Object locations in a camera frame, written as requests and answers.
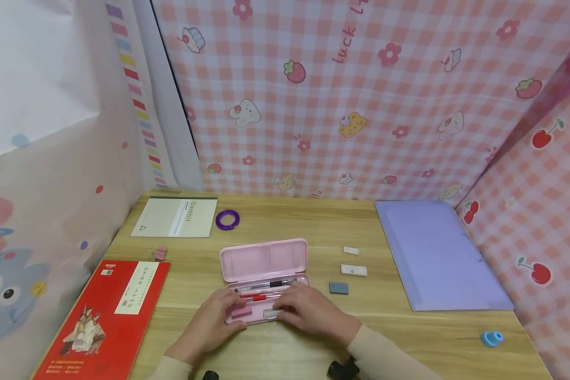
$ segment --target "red book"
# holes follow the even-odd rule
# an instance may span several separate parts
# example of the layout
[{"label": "red book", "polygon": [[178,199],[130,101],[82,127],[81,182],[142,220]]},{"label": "red book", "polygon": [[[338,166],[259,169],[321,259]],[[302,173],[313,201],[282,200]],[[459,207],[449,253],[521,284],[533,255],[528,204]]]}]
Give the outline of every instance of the red book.
[{"label": "red book", "polygon": [[169,263],[103,260],[33,380],[126,380]]}]

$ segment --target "colorful striped border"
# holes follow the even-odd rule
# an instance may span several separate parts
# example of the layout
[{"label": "colorful striped border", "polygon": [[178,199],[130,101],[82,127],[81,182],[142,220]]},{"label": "colorful striped border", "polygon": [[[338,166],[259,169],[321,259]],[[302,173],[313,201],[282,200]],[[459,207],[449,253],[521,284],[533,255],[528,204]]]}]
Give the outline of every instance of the colorful striped border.
[{"label": "colorful striped border", "polygon": [[106,4],[106,11],[110,16],[110,27],[116,38],[116,45],[118,47],[122,69],[125,72],[125,77],[129,85],[129,92],[133,101],[133,107],[137,116],[137,122],[141,127],[141,138],[146,145],[146,152],[148,152],[148,159],[150,166],[154,173],[154,183],[157,187],[168,187],[164,179],[162,164],[160,163],[160,155],[156,147],[156,137],[152,132],[152,124],[150,123],[150,116],[146,112],[146,105],[144,104],[144,96],[142,95],[142,88],[144,86],[139,80],[137,73],[137,65],[133,58],[133,50],[129,42],[129,33],[124,25],[125,18],[122,16],[122,9],[114,7],[114,5]]}]

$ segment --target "person's left hand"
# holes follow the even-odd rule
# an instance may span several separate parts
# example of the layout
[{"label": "person's left hand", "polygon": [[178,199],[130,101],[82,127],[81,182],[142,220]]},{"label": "person's left hand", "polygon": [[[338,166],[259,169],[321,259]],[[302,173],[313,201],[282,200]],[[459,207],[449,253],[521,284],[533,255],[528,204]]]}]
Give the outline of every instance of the person's left hand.
[{"label": "person's left hand", "polygon": [[226,312],[245,304],[232,289],[214,291],[198,308],[179,339],[165,351],[165,356],[194,365],[200,355],[213,351],[231,335],[246,328],[241,320],[225,323]]}]

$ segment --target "pen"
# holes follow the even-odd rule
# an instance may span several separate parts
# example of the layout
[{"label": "pen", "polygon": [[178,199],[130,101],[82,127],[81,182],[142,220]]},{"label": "pen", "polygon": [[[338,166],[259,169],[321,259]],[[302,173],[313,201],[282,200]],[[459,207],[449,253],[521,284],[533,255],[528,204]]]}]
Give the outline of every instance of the pen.
[{"label": "pen", "polygon": [[254,296],[254,295],[264,295],[265,293],[275,293],[281,292],[285,289],[288,289],[289,285],[283,285],[282,287],[275,287],[275,288],[264,288],[258,290],[248,290],[248,291],[241,291],[239,295],[242,296]]},{"label": "pen", "polygon": [[266,295],[266,294],[256,294],[256,295],[248,296],[248,297],[241,296],[241,298],[242,298],[242,299],[245,299],[245,301],[262,301],[262,300],[268,300],[268,299],[272,299],[272,298],[278,298],[278,297],[280,297],[280,296],[281,296],[280,293],[278,293],[278,294],[269,294],[269,295]]},{"label": "pen", "polygon": [[298,279],[271,281],[271,282],[251,285],[250,287],[234,289],[234,291],[241,292],[241,291],[248,291],[251,289],[276,288],[276,287],[282,287],[283,285],[291,285],[296,281],[298,281]]}]

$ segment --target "pink binder clip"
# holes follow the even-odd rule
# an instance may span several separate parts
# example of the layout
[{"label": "pink binder clip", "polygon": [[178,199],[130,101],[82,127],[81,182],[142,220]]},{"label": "pink binder clip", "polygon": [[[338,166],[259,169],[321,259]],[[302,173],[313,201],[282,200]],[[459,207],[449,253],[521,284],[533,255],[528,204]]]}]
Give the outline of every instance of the pink binder clip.
[{"label": "pink binder clip", "polygon": [[167,247],[161,245],[157,249],[154,250],[154,260],[156,261],[164,261],[165,256],[167,255]]}]

